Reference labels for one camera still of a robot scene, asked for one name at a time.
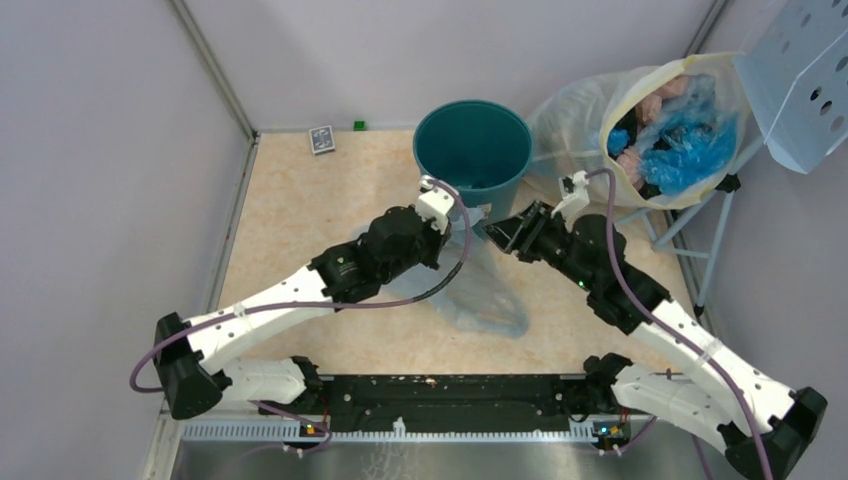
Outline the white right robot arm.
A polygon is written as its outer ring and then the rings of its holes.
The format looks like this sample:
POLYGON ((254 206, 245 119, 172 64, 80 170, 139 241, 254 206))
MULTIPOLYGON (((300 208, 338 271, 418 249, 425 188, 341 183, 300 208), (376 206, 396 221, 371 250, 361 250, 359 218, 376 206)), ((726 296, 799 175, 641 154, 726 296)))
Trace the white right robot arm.
POLYGON ((541 261, 586 292, 606 324, 660 353, 686 377, 679 384, 617 355, 591 357, 589 404, 619 405, 685 430, 720 451, 748 479, 785 479, 814 440, 828 403, 811 387, 791 388, 749 364, 704 329, 670 292, 628 264, 613 222, 588 214, 567 223, 544 202, 489 224, 504 253, 541 261))

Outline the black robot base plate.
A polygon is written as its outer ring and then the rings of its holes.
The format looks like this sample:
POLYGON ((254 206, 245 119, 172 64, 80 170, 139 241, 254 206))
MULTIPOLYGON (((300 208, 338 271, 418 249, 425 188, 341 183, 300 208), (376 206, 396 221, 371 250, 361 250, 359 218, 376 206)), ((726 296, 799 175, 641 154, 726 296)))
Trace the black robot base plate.
POLYGON ((287 407, 342 433, 561 432, 595 415, 621 415, 611 390, 582 375, 336 375, 287 407))

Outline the translucent blue trash bag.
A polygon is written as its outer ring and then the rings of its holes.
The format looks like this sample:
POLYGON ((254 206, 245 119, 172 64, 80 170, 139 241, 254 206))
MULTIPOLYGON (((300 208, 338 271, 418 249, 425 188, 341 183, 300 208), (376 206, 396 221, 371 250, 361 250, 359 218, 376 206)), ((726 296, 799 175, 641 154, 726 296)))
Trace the translucent blue trash bag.
MULTIPOLYGON (((451 237, 443 247, 433 270, 415 266, 391 281, 386 290, 393 296, 409 298, 436 286, 455 267, 464 248, 466 225, 459 211, 450 213, 451 237)), ((468 258, 457 276, 427 299, 436 312, 454 327, 518 338, 529 327, 526 309, 495 265, 487 242, 481 238, 484 211, 469 210, 472 236, 468 258)))

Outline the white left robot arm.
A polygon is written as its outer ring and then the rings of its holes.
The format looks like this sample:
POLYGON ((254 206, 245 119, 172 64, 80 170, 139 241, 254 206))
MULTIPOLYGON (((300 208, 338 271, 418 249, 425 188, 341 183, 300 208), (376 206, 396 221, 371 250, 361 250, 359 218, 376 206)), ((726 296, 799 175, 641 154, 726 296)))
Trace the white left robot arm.
POLYGON ((254 346, 320 316, 365 309, 381 288, 415 266, 432 269, 451 233, 450 210, 423 203, 392 207, 356 239, 327 248, 287 279, 218 312, 155 327, 152 362, 171 416, 191 419, 237 388, 249 399, 286 403, 297 413, 319 404, 313 368, 302 359, 261 367, 270 380, 238 373, 254 346))

